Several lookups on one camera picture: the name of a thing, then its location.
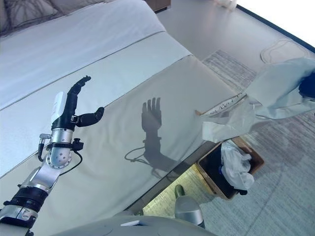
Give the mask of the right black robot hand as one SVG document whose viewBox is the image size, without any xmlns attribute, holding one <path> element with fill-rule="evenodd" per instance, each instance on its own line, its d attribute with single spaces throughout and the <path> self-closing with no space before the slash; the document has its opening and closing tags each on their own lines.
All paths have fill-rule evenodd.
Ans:
<svg viewBox="0 0 315 236">
<path fill-rule="evenodd" d="M 303 97 L 315 97 L 315 74 L 312 73 L 302 79 L 299 85 L 299 93 Z"/>
</svg>

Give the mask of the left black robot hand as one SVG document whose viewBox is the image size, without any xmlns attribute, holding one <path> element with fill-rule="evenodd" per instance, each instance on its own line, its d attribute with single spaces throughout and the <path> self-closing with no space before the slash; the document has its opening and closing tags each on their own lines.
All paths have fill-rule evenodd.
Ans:
<svg viewBox="0 0 315 236">
<path fill-rule="evenodd" d="M 68 91 L 65 106 L 62 114 L 53 120 L 51 130 L 62 128 L 74 131 L 75 127 L 86 127 L 98 123 L 104 115 L 104 107 L 99 107 L 94 113 L 86 113 L 77 116 L 75 114 L 77 107 L 78 94 L 81 88 L 91 79 L 85 76 L 76 82 Z"/>
</svg>

